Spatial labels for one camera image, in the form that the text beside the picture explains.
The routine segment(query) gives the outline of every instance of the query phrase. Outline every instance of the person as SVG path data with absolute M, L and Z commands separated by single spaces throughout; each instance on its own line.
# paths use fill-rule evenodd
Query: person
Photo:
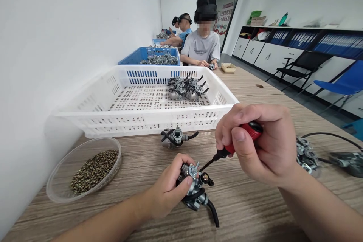
M 183 13 L 178 17 L 178 23 L 180 26 L 180 30 L 182 31 L 179 36 L 171 37 L 166 41 L 161 42 L 160 45 L 170 45 L 183 48 L 185 43 L 185 35 L 192 32 L 192 30 L 190 29 L 190 25 L 192 24 L 190 15 L 188 13 Z
M 256 120 L 264 132 L 256 140 L 239 127 Z M 297 223 L 312 241 L 361 241 L 363 216 L 346 205 L 296 162 L 295 129 L 280 105 L 236 104 L 218 122 L 216 147 L 233 143 L 243 171 L 279 189 Z M 54 241 L 123 241 L 141 224 L 165 217 L 188 192 L 192 178 L 175 186 L 180 168 L 193 163 L 178 154 L 148 190 L 135 195 L 65 232 Z
M 194 22 L 198 29 L 190 33 L 180 53 L 180 60 L 188 65 L 218 68 L 220 59 L 219 36 L 212 31 L 217 18 L 216 0 L 197 0 Z
M 173 21 L 171 22 L 171 25 L 173 25 L 177 29 L 177 31 L 174 34 L 173 30 L 169 27 L 169 31 L 171 32 L 170 37 L 179 36 L 182 31 L 180 30 L 180 25 L 178 23 L 178 17 L 177 16 L 174 17 Z

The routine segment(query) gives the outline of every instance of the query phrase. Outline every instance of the hand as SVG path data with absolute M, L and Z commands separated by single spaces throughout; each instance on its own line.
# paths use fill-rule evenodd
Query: hand
M 213 61 L 211 61 L 211 63 L 214 63 L 214 69 L 213 70 L 218 69 L 218 62 L 217 62 L 216 59 L 214 59 Z
M 195 165 L 190 156 L 178 153 L 155 184 L 145 192 L 144 199 L 148 203 L 152 218 L 167 216 L 188 193 L 193 182 L 192 177 L 186 177 L 177 187 L 175 186 L 183 163 Z
M 173 32 L 173 30 L 172 30 L 171 28 L 169 28 L 169 31 L 170 31 L 170 33 L 171 33 L 171 34 L 170 34 L 170 36 L 171 36 L 171 37 L 175 37 L 175 34 L 174 34 L 174 32 Z
M 198 66 L 202 66 L 202 67 L 209 67 L 209 63 L 207 63 L 205 60 L 202 61 L 197 61 L 198 62 Z
M 239 125 L 256 120 L 264 128 L 256 140 Z M 284 187 L 296 167 L 296 134 L 287 108 L 280 105 L 235 104 L 216 128 L 217 149 L 234 145 L 243 171 L 259 182 Z

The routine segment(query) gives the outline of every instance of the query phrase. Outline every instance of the green bottle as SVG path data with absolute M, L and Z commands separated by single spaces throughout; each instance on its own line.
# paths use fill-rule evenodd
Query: green bottle
M 279 26 L 283 25 L 286 21 L 287 13 L 281 18 L 281 21 L 279 22 Z

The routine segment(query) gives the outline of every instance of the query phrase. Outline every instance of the screwdriver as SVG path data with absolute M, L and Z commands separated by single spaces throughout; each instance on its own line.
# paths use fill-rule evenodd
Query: screwdriver
M 260 137 L 261 133 L 264 130 L 262 128 L 262 126 L 255 121 L 251 121 L 246 124 L 242 124 L 240 127 L 245 129 L 248 132 L 248 134 L 251 136 L 252 140 L 256 140 L 258 137 Z M 213 156 L 213 159 L 211 159 L 209 162 L 207 162 L 206 165 L 203 166 L 199 170 L 199 172 L 202 172 L 214 161 L 218 161 L 221 158 L 225 158 L 229 154 L 233 154 L 234 152 L 235 152 L 235 150 L 234 150 L 233 144 L 230 144 L 229 146 L 225 146 L 222 150 L 217 150 L 217 153 Z

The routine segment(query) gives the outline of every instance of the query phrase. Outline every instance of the table surface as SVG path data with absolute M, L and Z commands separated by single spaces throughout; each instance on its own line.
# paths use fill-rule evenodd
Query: table surface
M 239 67 L 234 74 L 225 74 L 220 69 L 215 73 L 241 103 L 269 103 L 288 107 L 297 135 L 331 132 L 361 144 L 356 138 Z M 87 140 L 83 136 L 74 146 Z M 119 137 L 117 140 L 122 147 L 123 161 L 120 171 L 109 185 L 69 204 L 51 202 L 44 186 L 3 241 L 49 241 L 96 213 L 151 186 L 178 152 L 189 154 L 201 165 L 216 152 L 213 130 L 202 131 L 198 137 L 177 150 L 161 147 L 160 135 Z M 326 157 L 328 152 L 354 150 L 354 146 L 335 137 L 321 135 L 310 137 L 309 140 L 320 157 Z M 236 156 L 215 162 L 207 172 L 215 182 L 215 186 L 206 187 L 206 192 L 216 207 L 220 228 L 215 228 L 206 207 L 195 212 L 180 203 L 166 218 L 143 225 L 128 241 L 308 240 L 294 222 L 279 191 L 251 180 L 241 170 Z M 319 181 L 347 204 L 363 212 L 363 179 L 349 176 L 338 167 L 323 164 Z

